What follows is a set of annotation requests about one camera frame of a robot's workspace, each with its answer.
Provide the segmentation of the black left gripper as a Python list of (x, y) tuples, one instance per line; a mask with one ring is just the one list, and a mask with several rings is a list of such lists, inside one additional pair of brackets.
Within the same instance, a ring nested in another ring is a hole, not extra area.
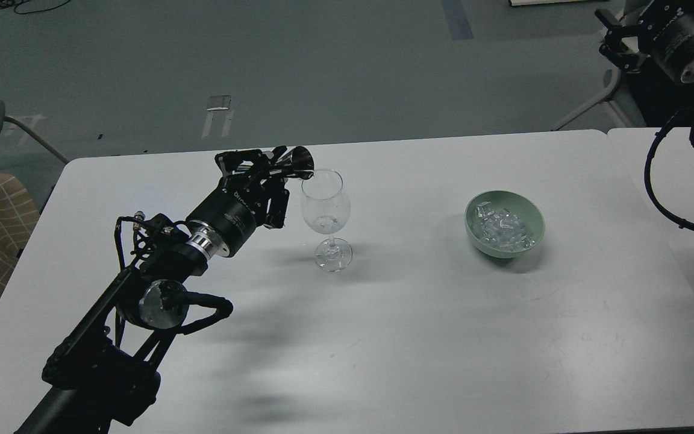
[(289, 179), (308, 180), (311, 171), (284, 175), (277, 166), (286, 148), (235, 150), (215, 155), (220, 183), (188, 215), (187, 244), (206, 258), (233, 257), (260, 226), (286, 224)]

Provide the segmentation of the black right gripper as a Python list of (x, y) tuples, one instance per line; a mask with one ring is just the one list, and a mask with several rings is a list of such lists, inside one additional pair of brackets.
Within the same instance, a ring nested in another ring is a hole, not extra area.
[(650, 56), (674, 83), (694, 82), (694, 1), (650, 1), (645, 8), (597, 8), (599, 52), (625, 74)]

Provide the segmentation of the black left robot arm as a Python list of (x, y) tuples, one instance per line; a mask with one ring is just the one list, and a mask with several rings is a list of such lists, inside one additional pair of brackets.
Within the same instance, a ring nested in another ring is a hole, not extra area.
[(307, 148), (217, 154), (221, 177), (182, 221), (164, 214), (121, 216), (114, 228), (119, 273), (42, 369), (49, 392), (19, 433), (107, 433), (152, 406), (158, 367), (178, 335), (229, 318), (226, 298), (185, 288), (210, 259), (232, 257), (260, 226), (286, 221), (290, 178), (307, 180), (314, 161)]

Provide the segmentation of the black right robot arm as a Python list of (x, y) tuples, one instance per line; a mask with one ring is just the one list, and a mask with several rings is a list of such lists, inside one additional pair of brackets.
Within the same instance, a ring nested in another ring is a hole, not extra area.
[[(642, 63), (653, 63), (672, 84), (694, 84), (694, 1), (647, 1), (634, 21), (618, 19), (599, 8), (595, 17), (604, 27), (599, 52), (625, 74), (639, 74)], [(678, 108), (655, 133), (643, 169), (643, 184), (650, 203), (680, 230), (694, 233), (694, 222), (669, 211), (659, 201), (652, 183), (652, 164), (658, 147), (680, 124), (688, 125), (687, 140), (694, 150), (694, 102)]]

